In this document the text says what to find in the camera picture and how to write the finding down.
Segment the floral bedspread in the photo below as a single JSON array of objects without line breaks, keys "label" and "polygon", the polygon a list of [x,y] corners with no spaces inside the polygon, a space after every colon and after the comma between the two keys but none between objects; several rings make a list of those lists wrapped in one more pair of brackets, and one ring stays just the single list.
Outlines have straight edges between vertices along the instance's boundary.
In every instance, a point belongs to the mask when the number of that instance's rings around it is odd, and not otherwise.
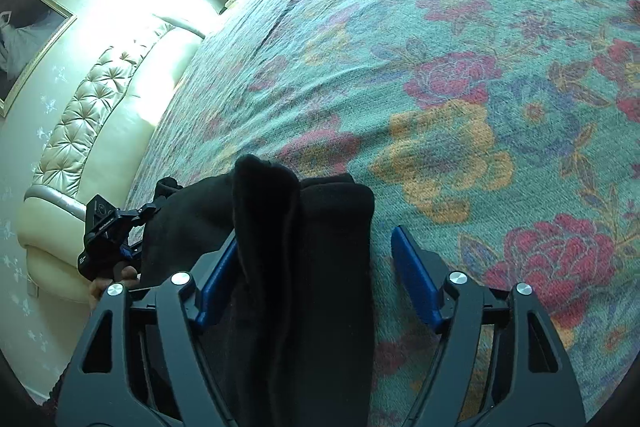
[{"label": "floral bedspread", "polygon": [[533,286],[591,417],[640,349],[639,97],[640,0],[249,0],[189,66],[129,205],[244,153],[349,171],[376,195],[371,427],[401,425],[434,346],[393,270],[400,223],[487,285]]}]

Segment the painting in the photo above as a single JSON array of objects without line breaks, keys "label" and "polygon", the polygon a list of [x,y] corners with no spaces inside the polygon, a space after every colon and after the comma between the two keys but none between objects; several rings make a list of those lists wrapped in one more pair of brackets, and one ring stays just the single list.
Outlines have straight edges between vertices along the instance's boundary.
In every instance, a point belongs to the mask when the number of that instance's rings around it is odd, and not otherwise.
[{"label": "painting", "polygon": [[75,19],[54,0],[0,0],[0,116]]}]

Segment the cream wallpaper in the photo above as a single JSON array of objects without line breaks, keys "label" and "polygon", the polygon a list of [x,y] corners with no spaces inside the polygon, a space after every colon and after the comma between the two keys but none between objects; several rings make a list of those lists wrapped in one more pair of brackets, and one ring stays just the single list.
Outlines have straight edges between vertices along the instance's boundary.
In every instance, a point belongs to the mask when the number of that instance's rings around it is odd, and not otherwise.
[{"label": "cream wallpaper", "polygon": [[88,308],[27,293],[15,216],[36,162],[76,87],[102,51],[132,36],[148,12],[213,24],[226,0],[55,0],[78,16],[0,118],[0,347],[20,381],[47,395],[67,364]]}]

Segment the human hand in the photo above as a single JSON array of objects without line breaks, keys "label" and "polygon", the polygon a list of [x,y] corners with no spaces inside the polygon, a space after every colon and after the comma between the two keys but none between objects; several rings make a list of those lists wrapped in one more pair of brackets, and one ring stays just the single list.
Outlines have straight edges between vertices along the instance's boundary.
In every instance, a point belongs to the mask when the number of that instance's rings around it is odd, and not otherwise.
[{"label": "human hand", "polygon": [[[122,269],[122,280],[118,282],[129,289],[135,288],[140,284],[140,281],[138,281],[138,272],[132,266],[126,266]],[[113,279],[97,277],[89,285],[89,308],[92,313],[96,309],[102,294],[111,284],[113,284]]]}]

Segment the blue gripper pad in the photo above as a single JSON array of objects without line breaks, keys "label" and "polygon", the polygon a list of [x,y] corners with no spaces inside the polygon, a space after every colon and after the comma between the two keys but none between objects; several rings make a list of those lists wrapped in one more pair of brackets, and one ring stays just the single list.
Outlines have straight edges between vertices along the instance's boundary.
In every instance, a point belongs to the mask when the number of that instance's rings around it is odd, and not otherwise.
[{"label": "blue gripper pad", "polygon": [[[420,260],[413,238],[402,227],[395,227],[391,233],[391,254],[418,317],[432,330],[439,331],[444,322],[440,312],[440,288],[435,285]],[[433,252],[425,254],[437,256]]]},{"label": "blue gripper pad", "polygon": [[238,279],[238,272],[238,242],[234,239],[226,247],[202,289],[202,309],[195,319],[195,326],[200,331],[220,322]]}]

